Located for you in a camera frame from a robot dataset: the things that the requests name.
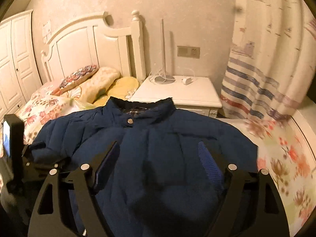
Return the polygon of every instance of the nightstand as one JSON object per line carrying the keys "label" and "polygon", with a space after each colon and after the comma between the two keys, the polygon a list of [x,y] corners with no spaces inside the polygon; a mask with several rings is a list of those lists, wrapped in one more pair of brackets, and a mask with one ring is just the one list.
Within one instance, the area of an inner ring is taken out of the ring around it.
{"label": "nightstand", "polygon": [[171,97],[178,109],[216,118],[222,104],[209,78],[195,77],[195,81],[188,85],[182,83],[184,76],[174,78],[175,82],[171,84],[156,84],[146,78],[130,101],[149,103]]}

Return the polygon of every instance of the mattress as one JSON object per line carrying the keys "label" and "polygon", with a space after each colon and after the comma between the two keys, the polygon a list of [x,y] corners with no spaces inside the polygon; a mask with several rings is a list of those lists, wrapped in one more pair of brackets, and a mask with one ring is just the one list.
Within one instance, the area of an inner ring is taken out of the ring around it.
{"label": "mattress", "polygon": [[316,205],[316,160],[293,119],[288,122],[220,119],[258,146],[258,169],[268,169],[294,236]]}

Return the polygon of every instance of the striped curtain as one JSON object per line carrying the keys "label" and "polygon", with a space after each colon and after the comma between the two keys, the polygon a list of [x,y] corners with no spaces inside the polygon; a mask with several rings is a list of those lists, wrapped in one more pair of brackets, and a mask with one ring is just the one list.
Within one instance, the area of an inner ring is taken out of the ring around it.
{"label": "striped curtain", "polygon": [[316,20],[303,0],[236,0],[236,8],[224,116],[286,120],[315,74]]}

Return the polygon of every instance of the textured wall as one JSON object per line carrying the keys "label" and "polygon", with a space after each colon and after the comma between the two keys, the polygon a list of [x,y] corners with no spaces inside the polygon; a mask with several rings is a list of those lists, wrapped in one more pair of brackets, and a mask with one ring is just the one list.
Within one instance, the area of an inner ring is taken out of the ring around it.
{"label": "textured wall", "polygon": [[14,0],[10,8],[4,15],[4,19],[11,17],[19,12],[25,11],[31,0]]}
{"label": "textured wall", "polygon": [[[161,67],[160,18],[164,18],[167,70],[173,75],[207,76],[216,90],[221,89],[234,24],[235,0],[31,0],[34,9],[32,30],[34,51],[43,82],[45,74],[40,51],[47,52],[42,41],[42,25],[51,20],[52,31],[74,17],[94,11],[108,11],[112,27],[126,27],[132,10],[139,10],[144,21],[144,45],[147,74]],[[179,58],[177,45],[201,47],[200,59]]]}

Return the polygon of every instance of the navy blue jacket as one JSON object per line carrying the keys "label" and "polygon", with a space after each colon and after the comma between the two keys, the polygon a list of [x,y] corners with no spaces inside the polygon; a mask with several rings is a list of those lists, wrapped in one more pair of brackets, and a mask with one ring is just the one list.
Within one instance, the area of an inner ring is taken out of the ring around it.
{"label": "navy blue jacket", "polygon": [[[129,113],[135,107],[146,110]],[[200,162],[201,141],[229,163],[257,172],[257,146],[239,130],[176,109],[171,98],[156,103],[110,98],[104,107],[47,122],[34,143],[42,141],[46,148],[32,151],[34,161],[55,163],[71,157],[67,170],[89,163],[113,141],[119,142],[115,169],[96,195],[116,237],[203,236],[217,209],[219,193]],[[71,196],[78,231],[83,232]]]}

